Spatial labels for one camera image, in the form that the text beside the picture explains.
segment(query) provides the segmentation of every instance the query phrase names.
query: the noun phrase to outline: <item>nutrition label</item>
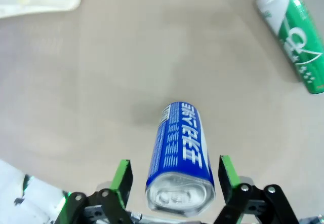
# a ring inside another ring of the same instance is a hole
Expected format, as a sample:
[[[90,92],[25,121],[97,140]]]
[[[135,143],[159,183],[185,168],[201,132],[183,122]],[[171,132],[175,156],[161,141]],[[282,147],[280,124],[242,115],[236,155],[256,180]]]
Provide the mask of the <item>nutrition label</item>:
[[[179,150],[179,103],[174,103],[170,108],[169,126],[165,137],[167,138],[167,146],[163,168],[176,167],[178,165]]]

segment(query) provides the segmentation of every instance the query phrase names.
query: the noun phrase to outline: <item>can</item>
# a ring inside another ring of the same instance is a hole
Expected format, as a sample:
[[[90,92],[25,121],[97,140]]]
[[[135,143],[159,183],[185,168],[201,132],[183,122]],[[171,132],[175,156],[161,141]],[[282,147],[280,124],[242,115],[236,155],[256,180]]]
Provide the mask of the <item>can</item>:
[[[162,113],[146,182],[152,210],[194,216],[215,197],[213,174],[197,109],[175,102]]]
[[[256,0],[311,94],[324,92],[324,47],[302,0]]]

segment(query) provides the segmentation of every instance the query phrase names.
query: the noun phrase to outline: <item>green can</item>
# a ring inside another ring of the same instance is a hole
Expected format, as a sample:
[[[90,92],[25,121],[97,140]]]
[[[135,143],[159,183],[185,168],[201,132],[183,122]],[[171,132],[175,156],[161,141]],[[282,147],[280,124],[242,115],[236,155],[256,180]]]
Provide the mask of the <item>green can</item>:
[[[324,47],[301,0],[256,0],[311,94],[324,92]]]

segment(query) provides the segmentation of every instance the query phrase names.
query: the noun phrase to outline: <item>bolt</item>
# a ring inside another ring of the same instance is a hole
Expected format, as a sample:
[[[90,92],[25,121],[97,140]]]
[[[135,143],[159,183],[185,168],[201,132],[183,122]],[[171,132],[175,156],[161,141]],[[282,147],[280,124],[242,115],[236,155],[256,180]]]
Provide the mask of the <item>bolt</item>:
[[[80,199],[82,199],[82,195],[77,195],[77,196],[75,197],[75,200],[76,200],[76,201],[79,201]]]
[[[241,190],[243,190],[244,192],[246,192],[246,191],[249,190],[249,187],[244,184],[244,185],[241,186]]]
[[[108,190],[105,190],[104,192],[102,192],[101,196],[102,197],[107,197],[109,194]]]
[[[275,192],[275,188],[274,187],[269,187],[268,191],[273,194]]]

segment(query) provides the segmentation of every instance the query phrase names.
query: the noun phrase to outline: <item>white star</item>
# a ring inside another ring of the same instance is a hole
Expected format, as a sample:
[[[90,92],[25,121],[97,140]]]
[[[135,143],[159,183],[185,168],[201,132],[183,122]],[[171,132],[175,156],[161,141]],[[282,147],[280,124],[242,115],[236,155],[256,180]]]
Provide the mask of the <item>white star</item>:
[[[299,57],[298,56],[293,56],[292,60],[293,60],[293,63],[297,62],[299,60]]]

